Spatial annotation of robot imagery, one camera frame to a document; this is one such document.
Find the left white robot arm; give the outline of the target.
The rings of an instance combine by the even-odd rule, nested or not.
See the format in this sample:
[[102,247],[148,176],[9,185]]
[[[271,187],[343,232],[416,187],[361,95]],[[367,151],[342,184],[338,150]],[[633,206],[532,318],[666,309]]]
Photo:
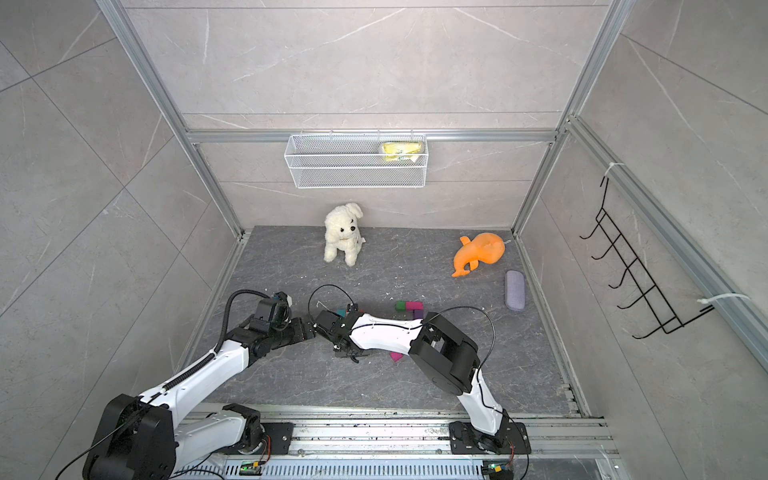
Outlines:
[[235,327],[222,320],[215,346],[196,363],[137,396],[121,394],[105,407],[86,453],[85,479],[169,479],[217,451],[262,453],[270,441],[259,411],[228,404],[191,424],[183,421],[230,378],[273,350],[314,337],[310,322],[291,312],[278,292],[258,295],[253,314]]

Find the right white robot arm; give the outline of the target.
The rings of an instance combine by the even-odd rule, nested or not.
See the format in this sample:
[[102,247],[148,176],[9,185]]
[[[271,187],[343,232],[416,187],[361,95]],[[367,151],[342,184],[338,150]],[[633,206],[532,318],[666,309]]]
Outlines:
[[484,379],[478,345],[441,314],[400,321],[360,311],[344,317],[324,311],[314,328],[350,358],[367,350],[410,357],[427,380],[459,399],[475,432],[488,439],[500,438],[504,410]]

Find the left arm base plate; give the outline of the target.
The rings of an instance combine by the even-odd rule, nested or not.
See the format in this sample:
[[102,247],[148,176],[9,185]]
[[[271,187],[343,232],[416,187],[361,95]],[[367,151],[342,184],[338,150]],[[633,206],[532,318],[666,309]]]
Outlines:
[[226,455],[286,455],[289,451],[294,423],[255,422],[245,427],[240,440],[233,445],[215,450]]

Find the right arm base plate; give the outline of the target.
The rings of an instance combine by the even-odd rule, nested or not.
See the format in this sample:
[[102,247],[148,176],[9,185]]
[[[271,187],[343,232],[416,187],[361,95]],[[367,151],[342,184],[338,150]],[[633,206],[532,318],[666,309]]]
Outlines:
[[528,432],[523,423],[503,417],[496,434],[485,434],[468,422],[454,421],[449,425],[449,443],[454,455],[530,454]]

